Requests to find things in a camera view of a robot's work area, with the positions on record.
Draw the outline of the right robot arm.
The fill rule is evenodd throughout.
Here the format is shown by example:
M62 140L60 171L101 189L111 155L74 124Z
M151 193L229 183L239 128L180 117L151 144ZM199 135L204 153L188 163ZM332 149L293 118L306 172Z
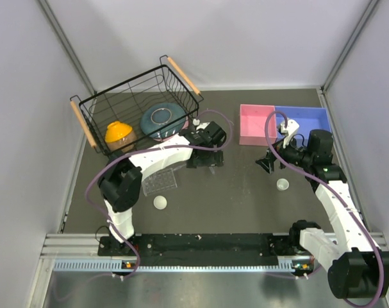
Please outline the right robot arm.
M354 299L370 301L367 307L385 297L389 287L389 251L372 238L352 202L347 178L333 163L333 135L326 130L312 130L307 146L298 148L296 131L280 130L283 138L269 145L265 157L256 161L267 173L274 163L289 167L309 181L333 227L336 241L330 240L321 227L299 220L292 225L288 246L294 253L311 253L325 269L332 294L349 305Z

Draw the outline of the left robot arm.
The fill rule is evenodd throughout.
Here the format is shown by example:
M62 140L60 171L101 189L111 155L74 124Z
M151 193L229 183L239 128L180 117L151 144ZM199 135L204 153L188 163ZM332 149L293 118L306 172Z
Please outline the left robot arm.
M108 210L113 248L123 255L134 248L132 207L146 178L179 162L185 162L187 168L221 167L221 147L226 141L227 133L216 122L202 123L145 151L136 151L108 168L97 185Z

